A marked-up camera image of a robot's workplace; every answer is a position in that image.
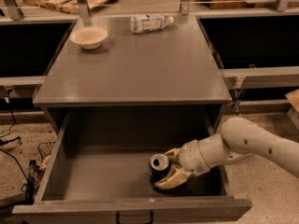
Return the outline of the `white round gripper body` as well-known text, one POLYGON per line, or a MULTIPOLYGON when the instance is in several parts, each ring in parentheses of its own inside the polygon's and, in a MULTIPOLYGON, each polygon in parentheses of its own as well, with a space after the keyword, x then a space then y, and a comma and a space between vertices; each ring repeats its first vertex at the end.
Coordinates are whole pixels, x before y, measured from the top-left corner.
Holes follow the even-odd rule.
POLYGON ((203 175, 210 170, 200 151, 200 144, 196 140, 188 142, 180 148, 178 163, 183 169, 194 176, 203 175))

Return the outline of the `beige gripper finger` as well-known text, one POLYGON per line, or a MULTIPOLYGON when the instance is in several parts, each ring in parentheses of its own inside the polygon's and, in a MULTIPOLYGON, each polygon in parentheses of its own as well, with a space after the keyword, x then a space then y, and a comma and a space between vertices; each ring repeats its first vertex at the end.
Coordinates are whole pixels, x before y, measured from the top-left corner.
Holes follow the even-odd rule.
POLYGON ((190 176, 191 173, 184 168, 172 166, 166 177, 157 181, 154 186, 161 190, 174 189, 185 183, 190 176))
POLYGON ((179 148, 172 148, 164 153, 164 155, 169 159, 169 162, 171 164, 179 164, 178 154, 179 148))

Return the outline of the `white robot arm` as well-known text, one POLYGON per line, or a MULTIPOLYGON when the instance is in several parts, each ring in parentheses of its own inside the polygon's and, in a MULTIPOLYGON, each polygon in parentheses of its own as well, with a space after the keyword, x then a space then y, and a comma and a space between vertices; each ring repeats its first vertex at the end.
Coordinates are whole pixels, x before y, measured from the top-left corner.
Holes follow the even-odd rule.
POLYGON ((153 183, 159 190, 174 189, 194 176, 220 165, 258 155, 299 176, 299 143, 268 132, 248 119, 232 117, 221 130, 202 140, 172 148, 158 158, 166 161, 166 175, 153 183))

